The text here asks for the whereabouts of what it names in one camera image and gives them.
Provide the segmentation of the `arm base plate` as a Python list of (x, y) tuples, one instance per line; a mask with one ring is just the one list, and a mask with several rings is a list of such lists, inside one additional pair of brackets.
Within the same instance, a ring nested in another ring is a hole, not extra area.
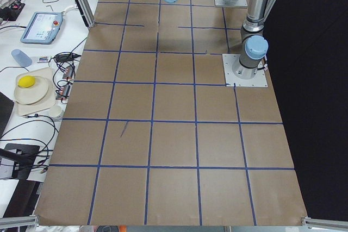
[(247, 9), (247, 0), (214, 0), (216, 7)]
[(241, 65), (239, 57), (239, 54), (222, 55), (226, 86), (268, 87), (262, 62), (249, 69)]

